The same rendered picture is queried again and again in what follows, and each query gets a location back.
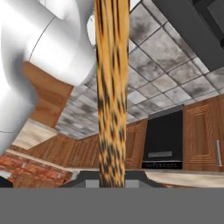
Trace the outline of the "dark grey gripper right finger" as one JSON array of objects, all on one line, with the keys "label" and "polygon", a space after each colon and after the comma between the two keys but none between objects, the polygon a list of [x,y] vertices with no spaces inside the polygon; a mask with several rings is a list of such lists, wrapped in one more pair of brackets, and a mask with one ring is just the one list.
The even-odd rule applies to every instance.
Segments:
[{"label": "dark grey gripper right finger", "polygon": [[164,185],[149,179],[144,171],[126,171],[125,172],[126,188],[165,188]]}]

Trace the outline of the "black dishwasher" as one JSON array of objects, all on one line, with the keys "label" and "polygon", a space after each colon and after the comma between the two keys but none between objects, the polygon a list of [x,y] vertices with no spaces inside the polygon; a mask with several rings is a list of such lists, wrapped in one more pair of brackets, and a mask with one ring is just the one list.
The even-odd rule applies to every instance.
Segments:
[{"label": "black dishwasher", "polygon": [[180,104],[149,115],[142,167],[181,170],[183,163],[183,108]]}]

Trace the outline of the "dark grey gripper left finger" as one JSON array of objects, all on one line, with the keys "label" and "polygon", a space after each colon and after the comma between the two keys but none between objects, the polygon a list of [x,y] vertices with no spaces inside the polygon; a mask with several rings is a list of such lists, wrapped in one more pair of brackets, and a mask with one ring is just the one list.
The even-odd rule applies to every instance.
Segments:
[{"label": "dark grey gripper left finger", "polygon": [[60,188],[99,188],[100,175],[98,171],[80,171],[77,177]]}]

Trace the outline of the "wooden spatula with dark streaks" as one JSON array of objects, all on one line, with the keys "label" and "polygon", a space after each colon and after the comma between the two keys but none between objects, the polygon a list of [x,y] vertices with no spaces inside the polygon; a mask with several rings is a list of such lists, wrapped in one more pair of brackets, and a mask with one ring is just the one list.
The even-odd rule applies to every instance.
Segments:
[{"label": "wooden spatula with dark streaks", "polygon": [[130,0],[94,0],[101,187],[123,187]]}]

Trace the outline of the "brown wooden cupboard run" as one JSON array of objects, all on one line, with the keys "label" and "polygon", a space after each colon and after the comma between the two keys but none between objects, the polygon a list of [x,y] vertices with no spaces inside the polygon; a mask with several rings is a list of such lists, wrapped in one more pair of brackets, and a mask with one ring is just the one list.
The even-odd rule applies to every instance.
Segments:
[{"label": "brown wooden cupboard run", "polygon": [[[148,120],[127,125],[126,168],[140,169]],[[98,135],[81,139],[58,134],[28,150],[29,155],[69,168],[99,168]]]}]

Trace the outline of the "brown wooden cabinet panel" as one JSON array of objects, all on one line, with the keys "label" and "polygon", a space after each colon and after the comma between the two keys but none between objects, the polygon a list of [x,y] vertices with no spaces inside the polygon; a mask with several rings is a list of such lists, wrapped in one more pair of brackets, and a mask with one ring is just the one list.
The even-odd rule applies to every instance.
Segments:
[{"label": "brown wooden cabinet panel", "polygon": [[23,69],[38,94],[38,105],[31,119],[54,128],[74,87],[53,78],[30,62],[25,62]]}]

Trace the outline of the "dark grey extractor hood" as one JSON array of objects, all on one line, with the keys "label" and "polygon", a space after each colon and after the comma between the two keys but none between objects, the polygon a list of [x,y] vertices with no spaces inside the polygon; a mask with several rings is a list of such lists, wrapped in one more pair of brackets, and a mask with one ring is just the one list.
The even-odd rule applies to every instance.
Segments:
[{"label": "dark grey extractor hood", "polygon": [[224,31],[211,9],[223,10],[224,0],[152,0],[209,71],[224,67]]}]

